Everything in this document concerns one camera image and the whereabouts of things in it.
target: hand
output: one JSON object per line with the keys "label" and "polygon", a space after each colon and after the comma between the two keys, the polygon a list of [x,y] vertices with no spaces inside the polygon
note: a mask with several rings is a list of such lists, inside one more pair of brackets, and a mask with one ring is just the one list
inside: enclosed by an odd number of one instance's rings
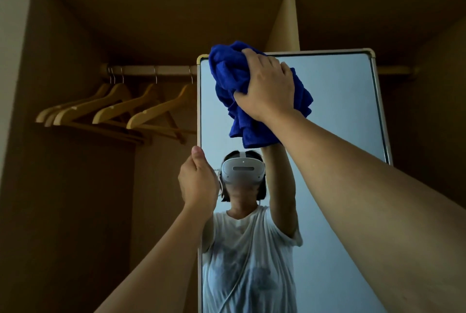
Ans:
{"label": "hand", "polygon": [[217,204],[220,184],[199,146],[192,148],[191,156],[181,166],[178,181],[185,206],[199,209],[207,220]]}
{"label": "hand", "polygon": [[266,123],[276,113],[292,111],[294,101],[293,73],[286,63],[275,57],[242,51],[248,60],[251,80],[248,94],[235,92],[236,103],[253,119]]}

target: wardrobe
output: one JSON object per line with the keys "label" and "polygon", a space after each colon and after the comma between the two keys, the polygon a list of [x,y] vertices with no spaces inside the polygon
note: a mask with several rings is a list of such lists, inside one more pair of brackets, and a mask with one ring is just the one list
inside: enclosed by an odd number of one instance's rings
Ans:
{"label": "wardrobe", "polygon": [[[37,114],[94,94],[107,64],[192,66],[234,40],[371,48],[394,166],[466,206],[466,0],[0,0],[0,312],[95,310],[182,209],[197,143],[134,145]],[[185,83],[160,85],[171,99]],[[196,129],[195,106],[172,115]],[[185,312],[197,296],[193,263]]]}

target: vr headset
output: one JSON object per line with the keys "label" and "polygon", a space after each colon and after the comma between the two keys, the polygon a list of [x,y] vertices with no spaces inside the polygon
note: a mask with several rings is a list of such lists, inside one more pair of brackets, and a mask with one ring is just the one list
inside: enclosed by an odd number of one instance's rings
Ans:
{"label": "vr headset", "polygon": [[220,171],[218,178],[220,180],[221,177],[226,184],[260,184],[265,176],[265,164],[240,151],[240,157],[224,161]]}

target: person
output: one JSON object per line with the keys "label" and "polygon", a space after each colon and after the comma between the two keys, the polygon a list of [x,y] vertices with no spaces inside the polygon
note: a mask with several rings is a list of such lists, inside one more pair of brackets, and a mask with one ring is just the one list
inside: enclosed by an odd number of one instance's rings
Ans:
{"label": "person", "polygon": [[[265,123],[297,165],[333,231],[389,312],[466,312],[466,210],[293,109],[285,63],[244,50],[251,80],[238,105]],[[97,309],[181,312],[219,190],[195,146],[178,176],[184,208]]]}
{"label": "person", "polygon": [[[302,245],[296,212],[293,170],[281,144],[261,148],[265,176],[260,183],[226,183],[228,211],[211,216],[202,235],[203,313],[296,313],[294,246]],[[228,154],[223,162],[240,157]],[[244,157],[262,161],[255,151]],[[270,206],[257,204],[266,197]]]}

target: blue microfiber cloth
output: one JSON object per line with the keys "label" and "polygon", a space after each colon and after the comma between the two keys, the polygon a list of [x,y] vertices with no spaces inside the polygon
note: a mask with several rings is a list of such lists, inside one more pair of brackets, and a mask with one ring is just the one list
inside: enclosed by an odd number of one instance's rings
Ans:
{"label": "blue microfiber cloth", "polygon": [[[256,53],[265,55],[240,41],[232,45],[215,45],[209,54],[210,70],[217,82],[215,84],[217,97],[228,108],[228,115],[234,119],[230,138],[242,137],[244,148],[262,148],[280,141],[264,123],[248,116],[236,104],[233,97],[235,91],[248,93],[250,79],[248,61],[241,52],[245,48],[251,48]],[[307,117],[311,113],[309,105],[313,99],[296,76],[294,68],[291,68],[291,71],[294,81],[294,109]]]}

